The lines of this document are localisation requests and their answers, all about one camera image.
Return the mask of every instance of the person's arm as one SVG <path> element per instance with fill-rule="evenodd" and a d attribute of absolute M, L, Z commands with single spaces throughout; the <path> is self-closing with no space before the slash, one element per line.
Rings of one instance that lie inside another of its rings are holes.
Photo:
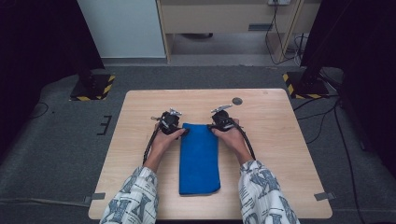
<path fill-rule="evenodd" d="M 241 166 L 238 189 L 244 223 L 300 223 L 274 174 L 249 154 L 242 134 L 236 128 L 212 132 L 235 153 Z"/>
<path fill-rule="evenodd" d="M 165 151 L 184 133 L 184 129 L 166 135 L 158 132 L 151 144 L 151 151 L 143 166 L 129 176 L 121 190 L 110 201 L 102 215 L 101 224 L 155 223 L 159 197 L 156 172 Z"/>

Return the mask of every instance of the dark curtain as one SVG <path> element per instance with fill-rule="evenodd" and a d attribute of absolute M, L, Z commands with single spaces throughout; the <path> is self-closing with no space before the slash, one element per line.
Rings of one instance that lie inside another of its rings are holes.
<path fill-rule="evenodd" d="M 364 149 L 396 177 L 396 1 L 322 0 L 302 66 L 341 68 L 344 108 Z"/>
<path fill-rule="evenodd" d="M 0 2 L 1 159 L 41 89 L 77 73 L 76 58 L 87 69 L 104 68 L 77 1 Z"/>

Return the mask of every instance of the wooden table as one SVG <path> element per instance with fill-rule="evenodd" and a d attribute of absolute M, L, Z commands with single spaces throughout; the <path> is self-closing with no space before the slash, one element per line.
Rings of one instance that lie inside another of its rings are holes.
<path fill-rule="evenodd" d="M 124 180 L 141 165 L 144 150 L 155 121 L 170 107 L 182 112 L 184 122 L 211 123 L 210 111 L 232 103 L 227 109 L 240 119 L 253 146 L 257 160 L 276 174 L 277 180 L 298 218 L 328 218 L 332 215 L 327 200 L 317 201 L 323 192 L 318 173 L 306 147 L 300 127 L 281 89 L 129 91 L 125 97 L 95 193 L 106 194 L 93 200 L 89 211 L 100 219 L 108 202 L 120 190 Z M 181 197 L 178 194 L 180 141 L 165 153 L 160 165 L 158 219 L 241 219 L 238 187 L 239 164 L 235 155 L 219 141 L 221 189 L 210 196 Z"/>

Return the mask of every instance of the yellow and black hazard tape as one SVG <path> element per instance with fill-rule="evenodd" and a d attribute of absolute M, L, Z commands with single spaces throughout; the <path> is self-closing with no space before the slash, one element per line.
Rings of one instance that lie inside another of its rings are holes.
<path fill-rule="evenodd" d="M 289 95 L 292 99 L 318 99 L 318 98 L 327 98 L 328 94 L 297 94 L 294 91 L 293 85 L 289 79 L 288 74 L 283 74 L 283 80 L 286 83 L 286 87 L 288 88 Z"/>
<path fill-rule="evenodd" d="M 111 86 L 113 85 L 113 81 L 116 76 L 110 76 L 108 78 L 108 82 L 106 84 L 106 87 L 103 90 L 103 93 L 101 95 L 96 95 L 96 96 L 85 96 L 85 95 L 80 95 L 76 97 L 70 97 L 71 101 L 90 101 L 90 100 L 105 100 L 108 92 L 111 89 Z"/>

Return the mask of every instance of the black metal stand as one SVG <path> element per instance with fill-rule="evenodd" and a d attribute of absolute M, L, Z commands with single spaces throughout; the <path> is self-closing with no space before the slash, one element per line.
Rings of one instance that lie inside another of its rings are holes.
<path fill-rule="evenodd" d="M 329 94 L 324 82 L 320 79 L 304 82 L 304 73 L 288 72 L 290 85 L 293 87 L 293 95 L 327 95 Z"/>
<path fill-rule="evenodd" d="M 102 100 L 110 77 L 111 75 L 91 75 L 91 80 L 85 82 L 80 78 L 70 98 L 87 97 L 91 100 Z"/>

